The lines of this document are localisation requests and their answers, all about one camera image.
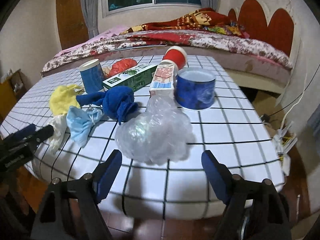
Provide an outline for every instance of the red blanket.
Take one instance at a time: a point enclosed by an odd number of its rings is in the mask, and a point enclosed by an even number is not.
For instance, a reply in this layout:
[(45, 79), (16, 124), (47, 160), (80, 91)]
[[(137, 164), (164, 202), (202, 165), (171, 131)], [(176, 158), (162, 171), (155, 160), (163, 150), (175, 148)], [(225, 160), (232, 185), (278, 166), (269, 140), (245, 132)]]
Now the red blanket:
[(228, 16), (217, 13), (211, 8), (203, 8), (169, 22), (137, 25), (121, 34), (156, 30), (202, 30), (241, 38), (249, 37), (242, 26), (231, 21)]

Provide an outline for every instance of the green box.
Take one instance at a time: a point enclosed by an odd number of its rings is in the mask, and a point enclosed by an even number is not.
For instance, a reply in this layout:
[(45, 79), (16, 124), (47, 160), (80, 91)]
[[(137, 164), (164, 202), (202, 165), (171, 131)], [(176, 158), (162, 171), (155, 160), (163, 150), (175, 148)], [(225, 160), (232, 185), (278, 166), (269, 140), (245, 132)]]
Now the green box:
[(129, 68), (103, 81), (103, 86), (110, 89), (115, 86), (131, 87), (133, 92), (151, 83), (157, 64), (140, 64)]

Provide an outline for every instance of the white plastic bag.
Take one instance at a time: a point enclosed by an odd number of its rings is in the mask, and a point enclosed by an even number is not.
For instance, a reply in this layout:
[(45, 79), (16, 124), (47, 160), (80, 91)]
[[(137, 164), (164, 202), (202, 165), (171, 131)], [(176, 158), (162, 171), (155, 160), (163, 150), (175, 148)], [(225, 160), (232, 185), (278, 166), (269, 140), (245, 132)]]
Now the white plastic bag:
[(59, 149), (59, 146), (62, 143), (64, 134), (67, 129), (67, 120), (66, 120), (66, 114), (59, 114), (54, 116), (48, 124), (52, 125), (54, 133), (53, 135), (48, 139), (49, 147), (48, 152), (52, 153), (53, 155), (56, 154), (56, 152)]
[(189, 117), (170, 97), (152, 96), (145, 113), (118, 127), (115, 140), (124, 156), (162, 165), (187, 158), (193, 136)]

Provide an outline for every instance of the blue cylindrical container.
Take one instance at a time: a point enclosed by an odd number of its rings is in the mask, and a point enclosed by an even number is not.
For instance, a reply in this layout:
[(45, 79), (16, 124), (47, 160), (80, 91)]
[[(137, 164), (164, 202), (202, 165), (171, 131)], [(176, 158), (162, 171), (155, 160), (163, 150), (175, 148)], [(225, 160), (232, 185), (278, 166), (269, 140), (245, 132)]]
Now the blue cylindrical container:
[(93, 59), (82, 64), (79, 70), (87, 94), (104, 91), (102, 81), (106, 78), (98, 59)]
[(216, 78), (210, 70), (189, 67), (179, 70), (176, 100), (184, 108), (204, 110), (213, 105)]

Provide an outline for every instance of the toothpaste box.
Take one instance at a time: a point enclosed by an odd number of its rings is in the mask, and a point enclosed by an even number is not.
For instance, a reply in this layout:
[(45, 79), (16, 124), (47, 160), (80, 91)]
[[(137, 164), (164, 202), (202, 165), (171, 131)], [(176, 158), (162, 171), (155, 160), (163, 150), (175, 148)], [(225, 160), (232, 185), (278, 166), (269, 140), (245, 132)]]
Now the toothpaste box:
[(150, 85), (150, 95), (169, 96), (174, 99), (174, 64), (160, 63)]
[(107, 89), (115, 86), (127, 86), (135, 92), (151, 83), (156, 67), (157, 64), (140, 64), (110, 77), (102, 83)]

